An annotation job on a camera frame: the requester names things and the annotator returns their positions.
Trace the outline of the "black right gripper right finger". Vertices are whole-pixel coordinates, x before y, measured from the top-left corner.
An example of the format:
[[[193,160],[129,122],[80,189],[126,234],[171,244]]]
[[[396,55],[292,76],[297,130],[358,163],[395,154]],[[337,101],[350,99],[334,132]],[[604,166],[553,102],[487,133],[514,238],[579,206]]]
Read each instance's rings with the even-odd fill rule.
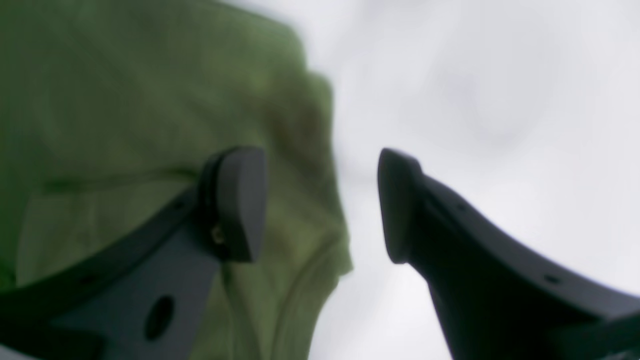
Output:
[[[637,360],[640,301],[512,239],[416,158],[384,148],[388,257],[424,278],[455,360]]]

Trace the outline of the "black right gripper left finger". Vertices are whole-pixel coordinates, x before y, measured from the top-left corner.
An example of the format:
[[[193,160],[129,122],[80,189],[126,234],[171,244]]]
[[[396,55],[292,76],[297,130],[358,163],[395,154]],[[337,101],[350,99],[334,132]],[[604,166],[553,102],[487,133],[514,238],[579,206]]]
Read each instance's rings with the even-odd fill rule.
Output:
[[[213,155],[199,182],[96,255],[1,295],[3,360],[187,360],[222,264],[265,237],[265,151]]]

